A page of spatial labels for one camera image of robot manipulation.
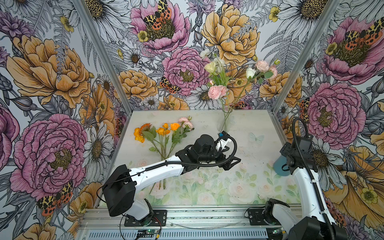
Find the teal cylindrical vase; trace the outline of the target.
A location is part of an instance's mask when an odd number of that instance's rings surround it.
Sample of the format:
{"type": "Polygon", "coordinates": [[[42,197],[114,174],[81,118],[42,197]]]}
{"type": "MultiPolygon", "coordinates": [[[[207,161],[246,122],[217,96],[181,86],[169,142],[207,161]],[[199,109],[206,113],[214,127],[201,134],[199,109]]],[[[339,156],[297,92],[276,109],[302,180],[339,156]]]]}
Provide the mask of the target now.
{"type": "Polygon", "coordinates": [[[278,159],[273,164],[273,169],[277,175],[282,177],[287,177],[291,174],[287,165],[287,159],[284,156],[278,157],[278,159]]]}

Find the pink white rose stem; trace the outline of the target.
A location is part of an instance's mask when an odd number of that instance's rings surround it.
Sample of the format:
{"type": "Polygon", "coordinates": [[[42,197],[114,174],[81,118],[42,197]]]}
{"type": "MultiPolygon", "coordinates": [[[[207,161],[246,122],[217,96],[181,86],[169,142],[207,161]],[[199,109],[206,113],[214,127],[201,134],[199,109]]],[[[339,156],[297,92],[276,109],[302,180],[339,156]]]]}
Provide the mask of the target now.
{"type": "Polygon", "coordinates": [[[170,152],[174,150],[175,146],[179,144],[182,139],[187,137],[188,133],[195,129],[191,119],[191,117],[182,117],[176,123],[171,124],[172,145],[170,152]]]}

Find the clear glass vase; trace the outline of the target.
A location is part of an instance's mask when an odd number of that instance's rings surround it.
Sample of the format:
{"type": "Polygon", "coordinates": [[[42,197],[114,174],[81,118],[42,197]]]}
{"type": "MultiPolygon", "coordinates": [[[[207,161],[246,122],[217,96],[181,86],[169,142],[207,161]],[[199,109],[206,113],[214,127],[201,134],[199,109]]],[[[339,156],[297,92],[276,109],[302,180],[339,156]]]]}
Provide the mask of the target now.
{"type": "Polygon", "coordinates": [[[223,111],[223,117],[218,128],[219,132],[225,131],[228,133],[234,125],[235,117],[233,115],[233,110],[223,111]]]}

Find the light pink peony stem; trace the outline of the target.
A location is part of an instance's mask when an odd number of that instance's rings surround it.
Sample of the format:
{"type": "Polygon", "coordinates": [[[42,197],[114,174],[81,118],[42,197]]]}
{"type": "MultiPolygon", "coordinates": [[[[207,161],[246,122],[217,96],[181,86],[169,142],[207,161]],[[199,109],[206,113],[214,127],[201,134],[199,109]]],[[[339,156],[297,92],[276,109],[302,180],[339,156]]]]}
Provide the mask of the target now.
{"type": "Polygon", "coordinates": [[[213,80],[210,80],[207,86],[209,87],[209,98],[212,100],[218,100],[221,103],[224,119],[226,121],[230,115],[230,108],[227,105],[227,97],[229,95],[227,87],[223,85],[217,85],[213,80]]]}

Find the orange daisy flower stem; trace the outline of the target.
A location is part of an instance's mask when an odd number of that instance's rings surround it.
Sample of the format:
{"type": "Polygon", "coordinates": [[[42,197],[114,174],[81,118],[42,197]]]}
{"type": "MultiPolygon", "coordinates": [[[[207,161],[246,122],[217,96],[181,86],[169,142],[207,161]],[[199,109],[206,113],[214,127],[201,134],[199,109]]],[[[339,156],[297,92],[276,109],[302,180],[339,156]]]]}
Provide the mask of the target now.
{"type": "Polygon", "coordinates": [[[148,150],[158,154],[161,161],[167,157],[167,127],[168,125],[165,124],[162,127],[156,128],[152,124],[147,123],[136,129],[135,133],[136,141],[142,144],[149,143],[148,150]]]}

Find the aluminium corner post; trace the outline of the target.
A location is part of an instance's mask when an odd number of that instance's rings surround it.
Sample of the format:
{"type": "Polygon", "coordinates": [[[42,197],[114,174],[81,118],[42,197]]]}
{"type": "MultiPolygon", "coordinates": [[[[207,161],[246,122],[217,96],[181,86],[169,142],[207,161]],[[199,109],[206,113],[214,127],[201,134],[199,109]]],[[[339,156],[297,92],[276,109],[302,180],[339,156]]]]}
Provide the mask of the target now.
{"type": "Polygon", "coordinates": [[[103,62],[106,72],[111,78],[111,81],[118,93],[118,96],[120,97],[120,100],[122,102],[122,105],[125,111],[130,117],[133,113],[133,108],[126,96],[126,93],[122,87],[122,84],[118,79],[118,74],[115,71],[115,68],[105,48],[103,40],[99,34],[98,28],[93,22],[92,16],[90,15],[90,12],[87,8],[85,1],[75,1],[74,6],[75,6],[75,9],[78,11],[78,14],[80,16],[82,23],[84,24],[86,30],[88,31],[88,36],[90,40],[93,42],[93,45],[103,62]]]}
{"type": "Polygon", "coordinates": [[[310,50],[312,50],[315,47],[316,42],[318,42],[318,40],[321,37],[321,34],[329,25],[329,22],[331,21],[331,17],[336,12],[339,4],[340,4],[339,0],[327,2],[323,13],[320,15],[318,23],[315,25],[313,33],[309,35],[308,41],[304,45],[303,50],[300,52],[297,62],[295,63],[285,85],[282,88],[282,91],[280,92],[279,96],[277,97],[277,100],[275,101],[272,107],[271,111],[273,114],[275,114],[278,111],[282,103],[285,101],[286,97],[288,96],[288,93],[290,92],[291,88],[296,82],[296,79],[298,78],[303,65],[305,64],[306,60],[309,58],[311,54],[310,50]]]}

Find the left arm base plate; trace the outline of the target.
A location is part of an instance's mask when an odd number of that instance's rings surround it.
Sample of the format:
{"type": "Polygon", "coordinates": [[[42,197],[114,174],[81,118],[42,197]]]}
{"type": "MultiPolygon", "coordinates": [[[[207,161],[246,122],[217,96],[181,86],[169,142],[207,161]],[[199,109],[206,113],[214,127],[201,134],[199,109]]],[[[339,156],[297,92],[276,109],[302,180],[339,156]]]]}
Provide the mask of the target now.
{"type": "Polygon", "coordinates": [[[143,220],[136,220],[132,216],[127,216],[124,221],[125,227],[164,227],[167,223],[167,210],[153,210],[154,214],[150,217],[145,217],[143,220]]]}

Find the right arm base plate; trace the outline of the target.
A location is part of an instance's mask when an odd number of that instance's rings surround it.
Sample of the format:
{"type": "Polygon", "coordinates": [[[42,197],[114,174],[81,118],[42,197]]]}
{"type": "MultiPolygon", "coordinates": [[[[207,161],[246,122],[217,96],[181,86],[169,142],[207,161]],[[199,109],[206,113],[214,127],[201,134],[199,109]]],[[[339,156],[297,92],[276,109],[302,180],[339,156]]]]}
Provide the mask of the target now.
{"type": "Polygon", "coordinates": [[[249,220],[251,226],[275,226],[290,223],[289,216],[273,209],[248,208],[244,217],[249,220]]]}

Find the pink carnation flower stem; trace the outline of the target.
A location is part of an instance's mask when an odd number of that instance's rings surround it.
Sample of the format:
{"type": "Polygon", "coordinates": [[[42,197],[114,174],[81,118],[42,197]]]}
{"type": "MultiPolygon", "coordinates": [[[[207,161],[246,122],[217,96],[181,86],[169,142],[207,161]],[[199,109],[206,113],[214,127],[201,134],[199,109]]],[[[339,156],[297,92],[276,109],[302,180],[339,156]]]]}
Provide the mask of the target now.
{"type": "Polygon", "coordinates": [[[276,59],[272,64],[266,61],[257,61],[253,67],[247,68],[246,77],[249,81],[253,81],[254,85],[261,87],[267,80],[277,76],[277,66],[280,63],[279,59],[276,59]]]}

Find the pink rosebud stem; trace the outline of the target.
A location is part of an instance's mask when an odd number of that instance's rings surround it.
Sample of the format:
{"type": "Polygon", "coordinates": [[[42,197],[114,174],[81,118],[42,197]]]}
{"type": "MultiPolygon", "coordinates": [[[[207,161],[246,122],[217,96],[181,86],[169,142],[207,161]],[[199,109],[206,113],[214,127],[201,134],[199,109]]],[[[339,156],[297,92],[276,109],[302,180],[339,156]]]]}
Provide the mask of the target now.
{"type": "Polygon", "coordinates": [[[230,109],[238,107],[241,99],[252,90],[253,81],[247,79],[246,70],[246,68],[233,68],[226,73],[227,77],[230,77],[227,85],[229,94],[226,99],[226,105],[230,109]]]}

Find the aluminium front rail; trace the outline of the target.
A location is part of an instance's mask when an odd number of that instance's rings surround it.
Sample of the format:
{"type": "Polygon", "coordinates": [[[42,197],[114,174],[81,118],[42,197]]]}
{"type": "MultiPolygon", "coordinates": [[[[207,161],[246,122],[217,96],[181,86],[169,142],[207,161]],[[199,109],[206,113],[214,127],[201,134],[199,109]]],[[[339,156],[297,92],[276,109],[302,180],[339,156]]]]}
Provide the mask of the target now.
{"type": "MultiPolygon", "coordinates": [[[[246,210],[251,205],[231,206],[162,206],[153,207],[156,210],[167,210],[166,225],[162,230],[174,229],[250,229],[252,226],[245,217],[246,210]]],[[[108,209],[98,208],[88,210],[78,230],[78,236],[90,231],[106,230],[141,230],[144,227],[126,227],[125,217],[110,217],[108,209]]]]}

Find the green circuit board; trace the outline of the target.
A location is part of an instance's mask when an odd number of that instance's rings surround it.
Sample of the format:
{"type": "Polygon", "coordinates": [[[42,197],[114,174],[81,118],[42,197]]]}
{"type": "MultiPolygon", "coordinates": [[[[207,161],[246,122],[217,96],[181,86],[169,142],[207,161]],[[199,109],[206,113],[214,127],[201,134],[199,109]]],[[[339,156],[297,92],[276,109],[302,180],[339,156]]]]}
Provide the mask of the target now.
{"type": "Polygon", "coordinates": [[[139,240],[140,238],[155,238],[157,240],[160,237],[161,230],[139,230],[135,240],[139,240]]]}

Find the right aluminium corner post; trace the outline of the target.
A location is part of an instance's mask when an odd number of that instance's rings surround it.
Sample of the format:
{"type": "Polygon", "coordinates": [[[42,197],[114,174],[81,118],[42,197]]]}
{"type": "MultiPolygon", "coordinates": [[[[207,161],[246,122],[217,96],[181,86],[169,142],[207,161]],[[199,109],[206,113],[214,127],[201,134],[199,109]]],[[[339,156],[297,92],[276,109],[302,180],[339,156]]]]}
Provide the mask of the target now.
{"type": "Polygon", "coordinates": [[[295,63],[285,85],[282,88],[282,91],[280,92],[279,96],[277,97],[277,100],[275,101],[272,107],[271,111],[273,114],[275,114],[278,111],[282,103],[285,101],[286,97],[288,96],[288,93],[290,92],[291,88],[296,82],[296,79],[298,78],[303,65],[305,64],[306,60],[309,58],[311,54],[310,50],[312,50],[315,47],[316,42],[318,42],[318,40],[321,37],[321,34],[329,25],[329,22],[331,21],[331,17],[336,12],[339,4],[340,4],[339,0],[327,2],[323,13],[320,15],[318,23],[315,25],[313,33],[309,35],[308,41],[304,45],[303,50],[300,52],[297,62],[295,63]]]}

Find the left aluminium corner post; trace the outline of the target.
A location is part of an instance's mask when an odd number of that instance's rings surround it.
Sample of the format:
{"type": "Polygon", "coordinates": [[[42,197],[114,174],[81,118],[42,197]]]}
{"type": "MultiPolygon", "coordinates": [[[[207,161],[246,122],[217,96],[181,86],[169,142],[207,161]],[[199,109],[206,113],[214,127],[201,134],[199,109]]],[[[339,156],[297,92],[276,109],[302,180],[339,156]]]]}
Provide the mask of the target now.
{"type": "Polygon", "coordinates": [[[118,96],[120,97],[120,100],[122,102],[122,105],[125,111],[130,117],[133,113],[133,108],[126,96],[126,93],[122,87],[122,84],[118,79],[118,74],[115,71],[115,68],[105,48],[103,40],[99,34],[98,28],[93,22],[92,16],[90,15],[90,12],[87,8],[85,1],[75,1],[74,6],[75,6],[75,9],[78,11],[78,14],[80,16],[82,23],[84,24],[86,30],[88,31],[88,36],[90,40],[93,42],[93,45],[103,62],[106,72],[111,78],[111,81],[118,93],[118,96]]]}

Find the orange yellow ranunculus stem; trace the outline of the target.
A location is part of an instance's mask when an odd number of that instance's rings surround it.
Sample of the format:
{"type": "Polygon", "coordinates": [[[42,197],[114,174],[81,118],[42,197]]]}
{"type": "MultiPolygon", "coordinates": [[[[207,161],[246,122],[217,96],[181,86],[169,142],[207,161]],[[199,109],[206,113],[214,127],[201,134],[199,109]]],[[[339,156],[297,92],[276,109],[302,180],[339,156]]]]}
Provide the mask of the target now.
{"type": "Polygon", "coordinates": [[[146,140],[152,142],[155,139],[156,134],[154,134],[150,128],[136,128],[134,136],[136,141],[144,143],[146,140]]]}

